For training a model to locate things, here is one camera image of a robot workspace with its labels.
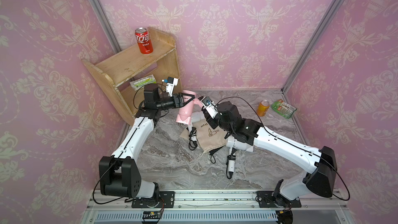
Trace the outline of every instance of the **snack package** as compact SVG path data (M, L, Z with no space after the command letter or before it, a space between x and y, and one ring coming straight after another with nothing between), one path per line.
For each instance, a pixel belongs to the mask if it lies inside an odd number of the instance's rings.
M287 104L282 99L279 99L279 100L275 101L274 103L272 103L271 108L275 112L277 112L279 115L282 115L285 118L291 118L293 113L297 110L297 108L295 108L292 105Z
M134 88L135 91L137 91L142 86L150 83L156 83L156 79L153 75L148 75L147 77L130 82L130 85L132 88Z

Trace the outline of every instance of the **coca-cola can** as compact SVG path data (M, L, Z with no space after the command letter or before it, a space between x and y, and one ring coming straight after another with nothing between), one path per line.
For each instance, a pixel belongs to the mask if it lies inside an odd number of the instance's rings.
M152 42L149 38L149 32L147 28L137 28L135 30L135 39L137 40L138 47L140 48L141 53L149 54L152 53L153 47Z

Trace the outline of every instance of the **mounting plate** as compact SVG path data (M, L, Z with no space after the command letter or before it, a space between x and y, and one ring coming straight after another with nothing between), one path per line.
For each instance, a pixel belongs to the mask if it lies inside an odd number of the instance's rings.
M258 205L260 208L278 208L279 206L275 205L272 198L273 191L257 191L257 197L261 197L261 201L258 201ZM299 200L292 201L292 208L301 208L301 202Z
M160 191L160 197L164 201L164 208L173 208L174 207L174 196L176 195L175 191ZM155 207L148 207L146 204L142 203L142 200L135 198L131 204L132 208L162 208L162 203L159 202Z

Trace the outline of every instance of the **wooden shelf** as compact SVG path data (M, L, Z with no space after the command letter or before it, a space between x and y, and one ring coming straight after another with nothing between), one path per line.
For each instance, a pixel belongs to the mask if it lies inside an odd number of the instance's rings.
M133 105L134 94L137 92L135 106L138 107L140 102L144 100L143 89L135 91L132 87L127 87L119 91L119 86L154 63L157 63L157 68L147 75L153 74L157 83L161 83L162 79L169 76L180 79L174 38L151 27L148 30L154 49L150 54L142 54L138 45L135 44L96 65L83 60L85 67L112 102L117 112L130 125L133 125L137 112ZM181 83L179 82L174 87L174 93L181 91Z
M152 39L153 52L142 54L137 44L98 63L96 66L107 73L117 86L149 67L176 48L160 40Z

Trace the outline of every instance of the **damask pattern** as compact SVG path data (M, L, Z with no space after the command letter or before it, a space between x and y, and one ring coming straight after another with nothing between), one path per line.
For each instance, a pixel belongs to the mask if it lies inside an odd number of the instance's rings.
M331 0L100 2L122 49L135 28L161 29L176 38L184 88L237 89L281 88Z
M398 0L345 0L288 92L309 142L335 150L357 223L396 222L397 19Z
M88 0L0 0L0 54L0 223L77 224L124 124L80 61L109 41Z

